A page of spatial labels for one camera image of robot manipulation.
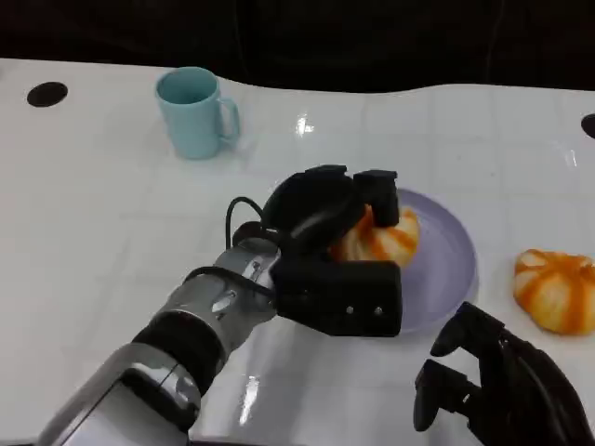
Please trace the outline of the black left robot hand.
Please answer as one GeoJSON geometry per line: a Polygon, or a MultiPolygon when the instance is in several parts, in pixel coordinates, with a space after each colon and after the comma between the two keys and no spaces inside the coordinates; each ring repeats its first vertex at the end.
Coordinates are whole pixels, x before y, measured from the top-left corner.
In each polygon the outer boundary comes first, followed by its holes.
{"type": "Polygon", "coordinates": [[[261,222],[275,230],[292,255],[328,251],[364,218],[380,213],[384,227],[399,222],[397,173],[370,169],[348,174],[341,164],[323,164],[283,181],[264,205],[261,222]]]}

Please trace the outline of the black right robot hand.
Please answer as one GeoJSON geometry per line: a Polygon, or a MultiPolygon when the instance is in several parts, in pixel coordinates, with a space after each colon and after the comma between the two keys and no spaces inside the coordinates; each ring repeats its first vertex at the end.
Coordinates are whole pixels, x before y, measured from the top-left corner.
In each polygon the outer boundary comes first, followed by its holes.
{"type": "Polygon", "coordinates": [[[465,416],[483,445],[593,444],[581,399],[553,359],[471,303],[445,324],[430,355],[415,381],[416,431],[445,410],[465,416]],[[479,385],[436,361],[458,348],[477,358],[479,385]]]}

